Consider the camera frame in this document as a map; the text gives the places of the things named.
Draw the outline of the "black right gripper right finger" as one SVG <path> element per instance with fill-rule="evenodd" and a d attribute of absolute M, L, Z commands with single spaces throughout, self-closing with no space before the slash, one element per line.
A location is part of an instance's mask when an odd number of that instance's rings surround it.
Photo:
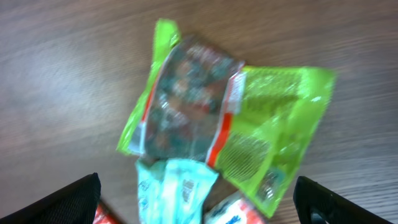
<path fill-rule="evenodd" d="M 297 178 L 293 201 L 301 224 L 392 224 L 305 176 Z"/>

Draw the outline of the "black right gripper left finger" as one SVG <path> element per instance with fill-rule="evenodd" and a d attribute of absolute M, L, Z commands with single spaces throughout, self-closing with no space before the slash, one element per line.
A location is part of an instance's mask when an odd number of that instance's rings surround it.
<path fill-rule="evenodd" d="M 1 223 L 92 224 L 100 196 L 101 182 L 95 172 L 1 218 Z"/>

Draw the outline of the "red snack wrapper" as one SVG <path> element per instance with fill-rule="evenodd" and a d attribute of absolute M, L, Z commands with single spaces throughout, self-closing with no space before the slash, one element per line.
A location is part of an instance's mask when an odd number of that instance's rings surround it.
<path fill-rule="evenodd" d="M 122 221 L 103 202 L 97 206 L 93 224 L 122 224 Z"/>

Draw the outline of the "small red snack packet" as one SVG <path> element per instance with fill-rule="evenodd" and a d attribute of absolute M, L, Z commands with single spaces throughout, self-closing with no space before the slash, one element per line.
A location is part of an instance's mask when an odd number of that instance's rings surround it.
<path fill-rule="evenodd" d="M 239 191 L 205 213 L 204 224 L 266 224 L 254 205 Z"/>

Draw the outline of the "green clear snack bag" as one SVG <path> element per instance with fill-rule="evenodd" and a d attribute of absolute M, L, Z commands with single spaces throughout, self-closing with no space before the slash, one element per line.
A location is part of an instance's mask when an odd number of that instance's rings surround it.
<path fill-rule="evenodd" d="M 206 163 L 272 217 L 328 107 L 335 74 L 246 65 L 168 19 L 117 149 Z"/>

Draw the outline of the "pale teal snack packet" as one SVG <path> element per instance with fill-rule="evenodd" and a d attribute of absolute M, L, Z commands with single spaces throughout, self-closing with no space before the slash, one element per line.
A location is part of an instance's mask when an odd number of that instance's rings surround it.
<path fill-rule="evenodd" d="M 205 199 L 218 173 L 190 159 L 153 164 L 136 161 L 139 221 L 144 224 L 200 224 Z"/>

